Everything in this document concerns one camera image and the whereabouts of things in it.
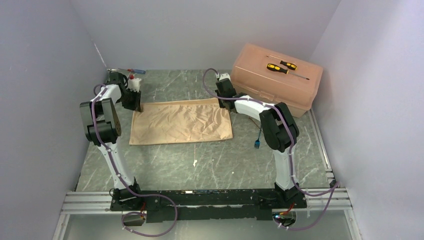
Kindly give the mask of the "peach satin napkin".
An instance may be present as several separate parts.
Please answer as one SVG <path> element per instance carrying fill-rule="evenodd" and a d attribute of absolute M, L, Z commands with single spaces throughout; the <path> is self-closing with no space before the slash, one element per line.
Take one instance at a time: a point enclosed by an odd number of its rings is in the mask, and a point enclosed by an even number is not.
<path fill-rule="evenodd" d="M 218 99 L 141 104 L 132 116 L 129 144 L 147 146 L 199 143 L 233 138 L 230 113 Z"/>

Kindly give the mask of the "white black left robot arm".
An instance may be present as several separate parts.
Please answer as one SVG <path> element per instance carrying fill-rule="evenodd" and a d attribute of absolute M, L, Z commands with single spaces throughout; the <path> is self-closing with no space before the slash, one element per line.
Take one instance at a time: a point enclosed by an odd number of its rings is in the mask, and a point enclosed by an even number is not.
<path fill-rule="evenodd" d="M 127 76 L 117 71 L 110 72 L 108 81 L 94 88 L 98 89 L 95 97 L 79 105 L 85 137 L 104 156 L 113 177 L 114 193 L 124 197 L 129 209 L 137 210 L 143 205 L 144 196 L 120 150 L 122 127 L 115 105 L 141 112 L 141 93 L 130 89 Z"/>

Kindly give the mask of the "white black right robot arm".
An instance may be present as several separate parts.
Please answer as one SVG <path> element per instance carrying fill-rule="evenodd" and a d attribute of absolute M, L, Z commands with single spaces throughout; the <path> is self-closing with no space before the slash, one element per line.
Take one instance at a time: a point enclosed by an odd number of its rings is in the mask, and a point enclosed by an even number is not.
<path fill-rule="evenodd" d="M 300 191 L 293 164 L 299 128 L 288 106 L 283 102 L 271 104 L 243 93 L 237 94 L 228 76 L 220 77 L 215 84 L 221 108 L 260 121 L 262 135 L 266 144 L 273 150 L 275 160 L 276 203 L 282 208 L 289 207 Z"/>

